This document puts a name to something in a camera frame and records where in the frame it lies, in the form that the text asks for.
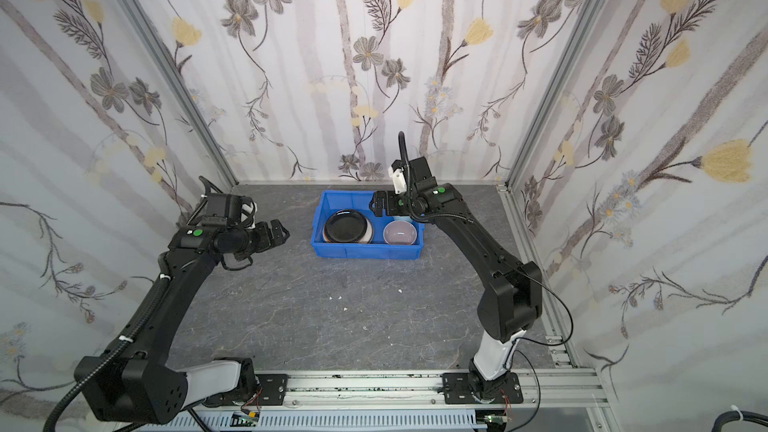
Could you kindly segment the purple ceramic bowl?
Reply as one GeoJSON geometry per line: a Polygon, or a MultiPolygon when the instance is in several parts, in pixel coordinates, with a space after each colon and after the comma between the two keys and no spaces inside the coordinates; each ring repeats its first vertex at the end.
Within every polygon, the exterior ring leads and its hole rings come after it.
{"type": "Polygon", "coordinates": [[[384,242],[388,245],[414,245],[418,239],[417,228],[409,221],[393,220],[383,231],[384,242]]]}

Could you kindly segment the blue plastic bin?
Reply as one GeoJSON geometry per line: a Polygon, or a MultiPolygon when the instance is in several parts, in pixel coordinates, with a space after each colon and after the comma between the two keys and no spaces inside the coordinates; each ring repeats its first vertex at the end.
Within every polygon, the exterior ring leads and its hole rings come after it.
{"type": "Polygon", "coordinates": [[[425,225],[413,223],[418,236],[412,245],[387,244],[384,240],[384,229],[395,218],[388,215],[375,216],[369,209],[373,196],[373,191],[365,190],[326,190],[322,192],[319,205],[315,210],[311,236],[311,245],[319,257],[381,260],[416,260],[420,257],[424,248],[425,225]],[[332,243],[325,240],[323,231],[327,220],[335,212],[346,209],[356,210],[369,220],[373,233],[370,243],[332,243]]]}

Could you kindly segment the black plate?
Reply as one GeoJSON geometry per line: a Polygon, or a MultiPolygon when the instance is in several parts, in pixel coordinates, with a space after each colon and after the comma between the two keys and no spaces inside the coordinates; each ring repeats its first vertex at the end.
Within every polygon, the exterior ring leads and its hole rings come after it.
{"type": "Polygon", "coordinates": [[[334,212],[323,227],[324,240],[329,243],[363,243],[368,240],[369,232],[368,219],[353,209],[334,212]]]}

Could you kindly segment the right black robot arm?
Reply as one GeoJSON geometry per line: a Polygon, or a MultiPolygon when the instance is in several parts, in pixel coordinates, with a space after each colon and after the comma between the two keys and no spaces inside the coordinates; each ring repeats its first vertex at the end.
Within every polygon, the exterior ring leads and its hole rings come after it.
{"type": "Polygon", "coordinates": [[[542,272],[535,263],[524,263],[508,252],[453,185],[437,182],[426,158],[402,156],[391,164],[389,174],[394,189],[376,192],[369,203],[371,212],[436,226],[464,255],[483,285],[477,315],[484,335],[470,360],[468,382],[476,398],[489,400],[507,382],[514,351],[541,317],[542,272]]]}

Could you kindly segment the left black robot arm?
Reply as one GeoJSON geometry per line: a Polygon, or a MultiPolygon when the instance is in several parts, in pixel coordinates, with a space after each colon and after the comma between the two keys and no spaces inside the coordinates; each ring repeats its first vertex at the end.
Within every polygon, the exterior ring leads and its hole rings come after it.
{"type": "Polygon", "coordinates": [[[194,296],[232,256],[240,268],[283,245],[290,234],[276,219],[257,221],[252,199],[208,192],[158,258],[159,274],[134,315],[100,356],[86,356],[63,399],[83,397],[104,422],[166,424],[216,397],[248,401],[259,392],[250,359],[225,358],[174,370],[167,366],[176,332],[194,296]]]}

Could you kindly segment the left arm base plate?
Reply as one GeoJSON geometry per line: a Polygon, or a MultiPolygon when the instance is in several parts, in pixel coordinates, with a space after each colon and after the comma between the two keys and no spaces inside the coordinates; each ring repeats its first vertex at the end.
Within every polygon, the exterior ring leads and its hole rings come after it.
{"type": "Polygon", "coordinates": [[[282,406],[288,389],[287,374],[263,374],[256,376],[257,390],[252,405],[259,407],[282,406]]]}

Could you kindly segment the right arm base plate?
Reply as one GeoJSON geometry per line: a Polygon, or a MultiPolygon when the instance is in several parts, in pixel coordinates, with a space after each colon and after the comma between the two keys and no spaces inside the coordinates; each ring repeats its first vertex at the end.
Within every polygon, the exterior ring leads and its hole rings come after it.
{"type": "Polygon", "coordinates": [[[444,401],[448,405],[517,405],[524,401],[515,373],[507,372],[491,381],[475,372],[448,372],[441,375],[444,401]]]}

